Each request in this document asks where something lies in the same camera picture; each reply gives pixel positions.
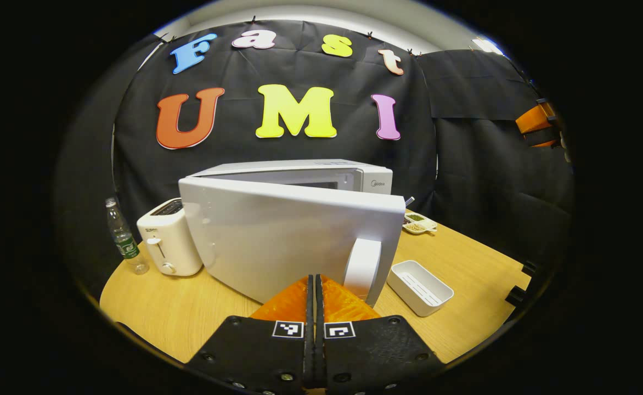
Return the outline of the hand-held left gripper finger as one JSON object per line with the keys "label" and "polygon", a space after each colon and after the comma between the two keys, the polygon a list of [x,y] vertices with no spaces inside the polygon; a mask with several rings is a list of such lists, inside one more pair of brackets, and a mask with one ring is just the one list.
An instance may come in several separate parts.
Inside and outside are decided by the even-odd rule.
{"label": "hand-held left gripper finger", "polygon": [[325,322],[315,275],[315,385],[326,394],[412,394],[446,368],[401,315]]}
{"label": "hand-held left gripper finger", "polygon": [[186,367],[238,394],[305,394],[314,367],[314,276],[302,285],[302,318],[230,315]]}

